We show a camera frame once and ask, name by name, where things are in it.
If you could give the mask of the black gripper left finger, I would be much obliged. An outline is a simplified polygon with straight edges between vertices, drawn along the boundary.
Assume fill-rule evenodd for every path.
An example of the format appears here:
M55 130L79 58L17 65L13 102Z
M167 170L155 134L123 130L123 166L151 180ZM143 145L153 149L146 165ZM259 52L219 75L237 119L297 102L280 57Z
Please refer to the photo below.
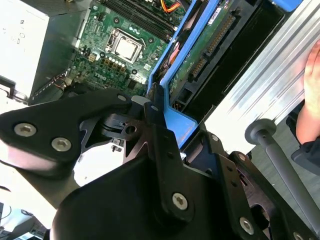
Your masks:
M124 140L126 163L130 158L125 155L123 129L131 120L160 120L167 128L163 100L155 94L152 101L138 104L109 88L9 111L0 116L5 146L1 160L44 178L61 179L71 174L82 153L118 138Z

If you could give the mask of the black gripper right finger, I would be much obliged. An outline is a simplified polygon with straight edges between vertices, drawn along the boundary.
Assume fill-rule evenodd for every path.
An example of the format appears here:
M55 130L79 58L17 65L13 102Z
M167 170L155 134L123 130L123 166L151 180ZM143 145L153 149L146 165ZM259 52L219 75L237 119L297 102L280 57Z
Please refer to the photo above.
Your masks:
M241 152L227 156L221 141L207 132L227 214L237 240L312 240L314 232Z

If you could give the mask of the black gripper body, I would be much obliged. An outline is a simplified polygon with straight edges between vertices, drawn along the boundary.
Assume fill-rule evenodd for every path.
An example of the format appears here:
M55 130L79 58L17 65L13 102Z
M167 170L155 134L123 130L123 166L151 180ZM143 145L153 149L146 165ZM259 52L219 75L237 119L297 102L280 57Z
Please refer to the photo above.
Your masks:
M73 191L60 205L52 240L237 240L206 131L181 160L161 120L130 120L120 167Z

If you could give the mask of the person's hand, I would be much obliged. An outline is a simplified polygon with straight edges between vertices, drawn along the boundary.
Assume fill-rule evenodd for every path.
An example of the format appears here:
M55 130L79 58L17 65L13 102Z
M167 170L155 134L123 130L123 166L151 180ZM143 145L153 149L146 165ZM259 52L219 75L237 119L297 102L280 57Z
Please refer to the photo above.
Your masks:
M320 136L320 42L312 47L304 69L304 106L298 114L296 136L300 144Z

